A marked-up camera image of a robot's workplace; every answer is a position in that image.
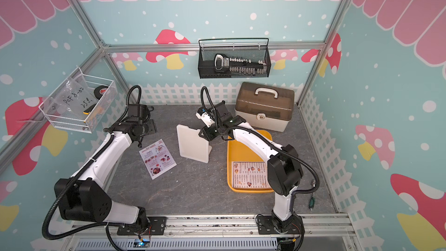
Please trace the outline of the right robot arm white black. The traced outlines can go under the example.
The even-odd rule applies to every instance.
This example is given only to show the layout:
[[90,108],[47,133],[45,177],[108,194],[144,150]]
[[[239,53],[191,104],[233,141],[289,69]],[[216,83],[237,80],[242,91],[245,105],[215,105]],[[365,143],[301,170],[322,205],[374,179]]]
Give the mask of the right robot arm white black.
[[313,194],[320,186],[317,172],[291,145],[282,146],[257,132],[241,116],[232,116],[225,102],[214,104],[206,86],[200,90],[202,107],[197,118],[205,126],[199,137],[212,141],[217,137],[224,141],[237,141],[257,154],[267,165],[267,180],[275,193],[274,207],[269,223],[275,232],[286,234],[293,228],[302,238],[305,230],[303,220],[294,210],[298,194]]

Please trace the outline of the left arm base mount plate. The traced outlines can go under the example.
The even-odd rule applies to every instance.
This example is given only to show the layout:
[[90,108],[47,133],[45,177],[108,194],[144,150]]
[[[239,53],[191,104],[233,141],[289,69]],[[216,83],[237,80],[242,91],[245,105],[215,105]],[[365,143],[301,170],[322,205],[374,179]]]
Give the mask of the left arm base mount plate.
[[154,236],[164,235],[166,229],[167,217],[163,216],[150,216],[146,218],[146,221],[142,224],[125,224],[119,227],[117,235],[119,236]]

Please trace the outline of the food menu card with photos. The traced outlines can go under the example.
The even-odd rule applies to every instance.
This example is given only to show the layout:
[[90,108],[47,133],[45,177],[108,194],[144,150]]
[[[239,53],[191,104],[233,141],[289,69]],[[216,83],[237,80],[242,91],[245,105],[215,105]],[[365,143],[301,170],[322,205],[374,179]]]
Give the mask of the food menu card with photos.
[[232,187],[240,190],[271,190],[265,162],[232,162]]

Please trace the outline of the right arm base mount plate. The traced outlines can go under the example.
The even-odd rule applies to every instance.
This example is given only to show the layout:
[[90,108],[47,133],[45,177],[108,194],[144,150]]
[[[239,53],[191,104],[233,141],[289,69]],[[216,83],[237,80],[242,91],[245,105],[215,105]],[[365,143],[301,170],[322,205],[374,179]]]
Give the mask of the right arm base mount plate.
[[302,217],[291,215],[282,221],[275,215],[257,215],[255,218],[258,233],[260,235],[304,235],[305,228]]

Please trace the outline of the white acrylic menu holder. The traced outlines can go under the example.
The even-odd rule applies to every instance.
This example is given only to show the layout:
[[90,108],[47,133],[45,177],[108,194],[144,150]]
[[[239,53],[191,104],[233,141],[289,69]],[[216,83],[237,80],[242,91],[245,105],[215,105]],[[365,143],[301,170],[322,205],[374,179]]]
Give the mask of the white acrylic menu holder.
[[185,125],[177,125],[177,136],[180,156],[202,163],[209,162],[212,146],[209,141],[199,136],[199,129],[191,129]]

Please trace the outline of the pink dessert menu card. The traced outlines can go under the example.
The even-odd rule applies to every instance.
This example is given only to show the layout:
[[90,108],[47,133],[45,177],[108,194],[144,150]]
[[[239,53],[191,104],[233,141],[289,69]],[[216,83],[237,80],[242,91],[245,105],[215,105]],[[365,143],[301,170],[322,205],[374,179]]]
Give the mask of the pink dessert menu card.
[[152,180],[177,165],[162,139],[140,150],[139,154]]

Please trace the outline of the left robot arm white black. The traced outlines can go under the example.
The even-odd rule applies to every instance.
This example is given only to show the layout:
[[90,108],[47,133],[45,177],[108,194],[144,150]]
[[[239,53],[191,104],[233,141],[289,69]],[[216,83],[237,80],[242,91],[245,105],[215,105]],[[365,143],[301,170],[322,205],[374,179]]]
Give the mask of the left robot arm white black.
[[[123,227],[137,235],[148,232],[151,222],[145,208],[113,201],[103,187],[122,154],[135,142],[141,146],[149,134],[151,111],[153,108],[142,104],[140,96],[136,103],[126,102],[123,114],[104,129],[106,138],[98,150],[70,178],[62,178],[55,184],[56,199],[41,229],[45,239],[62,239],[99,226],[104,226],[107,234],[110,227]],[[52,234],[49,225],[56,211],[64,220],[84,221],[86,224],[61,234]]]

